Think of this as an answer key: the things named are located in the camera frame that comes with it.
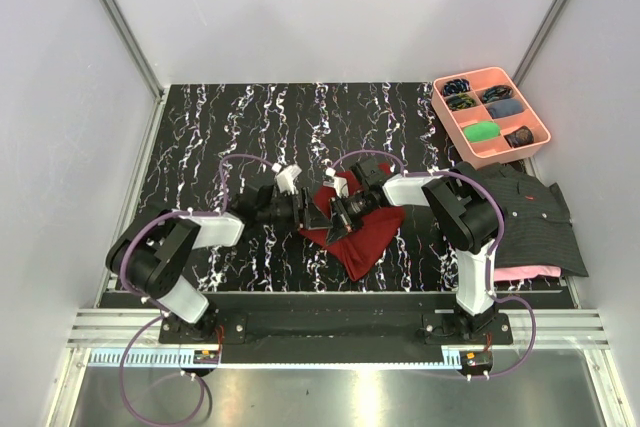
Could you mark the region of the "red cloth napkin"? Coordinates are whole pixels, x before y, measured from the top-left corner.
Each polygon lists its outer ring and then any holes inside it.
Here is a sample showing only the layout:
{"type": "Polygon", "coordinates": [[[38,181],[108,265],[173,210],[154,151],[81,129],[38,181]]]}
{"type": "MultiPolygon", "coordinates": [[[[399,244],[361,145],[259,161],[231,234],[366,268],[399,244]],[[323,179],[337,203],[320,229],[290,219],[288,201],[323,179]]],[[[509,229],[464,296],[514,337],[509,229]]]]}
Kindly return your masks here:
{"type": "MultiPolygon", "coordinates": [[[[349,196],[365,194],[370,212],[363,217],[364,226],[357,232],[333,243],[326,243],[328,230],[300,230],[300,234],[333,255],[344,266],[350,280],[363,278],[381,258],[406,214],[384,199],[382,184],[391,177],[389,164],[373,158],[353,164],[349,170],[338,172],[348,182],[349,196]]],[[[337,197],[334,191],[320,187],[313,197],[315,205],[330,219],[329,200],[337,197]]]]}

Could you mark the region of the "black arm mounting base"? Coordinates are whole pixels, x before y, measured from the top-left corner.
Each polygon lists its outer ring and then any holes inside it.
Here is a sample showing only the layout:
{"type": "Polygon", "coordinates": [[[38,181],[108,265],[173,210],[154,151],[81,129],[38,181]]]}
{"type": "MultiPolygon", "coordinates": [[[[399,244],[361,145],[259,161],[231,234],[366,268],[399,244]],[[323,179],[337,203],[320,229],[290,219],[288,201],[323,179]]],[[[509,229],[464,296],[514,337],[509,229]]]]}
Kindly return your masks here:
{"type": "Polygon", "coordinates": [[[476,317],[453,293],[223,293],[207,297],[209,310],[195,324],[172,314],[160,327],[162,344],[204,344],[221,339],[247,345],[272,338],[403,338],[436,345],[507,346],[506,314],[492,306],[476,317]]]}

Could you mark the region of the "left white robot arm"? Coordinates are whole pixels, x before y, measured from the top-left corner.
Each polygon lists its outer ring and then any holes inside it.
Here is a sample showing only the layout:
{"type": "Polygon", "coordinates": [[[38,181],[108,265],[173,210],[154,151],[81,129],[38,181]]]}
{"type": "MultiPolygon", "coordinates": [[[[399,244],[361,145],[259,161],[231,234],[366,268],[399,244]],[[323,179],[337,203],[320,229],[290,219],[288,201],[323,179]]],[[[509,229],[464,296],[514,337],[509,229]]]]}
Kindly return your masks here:
{"type": "Polygon", "coordinates": [[[196,343],[222,333],[217,307],[184,276],[192,251],[232,247],[249,228],[282,226],[313,233],[331,221],[306,188],[282,193],[275,185],[248,187],[234,196],[230,210],[198,215],[155,208],[136,218],[108,251],[106,268],[125,290],[161,310],[163,327],[196,343]]]}

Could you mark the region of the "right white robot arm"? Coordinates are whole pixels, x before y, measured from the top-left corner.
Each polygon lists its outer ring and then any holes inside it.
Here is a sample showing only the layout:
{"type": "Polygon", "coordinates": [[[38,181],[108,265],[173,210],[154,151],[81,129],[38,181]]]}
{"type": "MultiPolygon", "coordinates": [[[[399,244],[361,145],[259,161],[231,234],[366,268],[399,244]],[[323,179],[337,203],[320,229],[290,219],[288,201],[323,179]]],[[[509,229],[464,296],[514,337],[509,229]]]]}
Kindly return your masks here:
{"type": "Polygon", "coordinates": [[[460,162],[434,173],[391,174],[373,158],[350,167],[361,189],[329,200],[331,245],[360,230],[365,215],[387,207],[431,209],[440,231],[456,252],[458,289],[455,306],[441,324],[441,338],[480,342],[495,321],[493,266],[504,235],[504,216],[476,168],[460,162]]]}

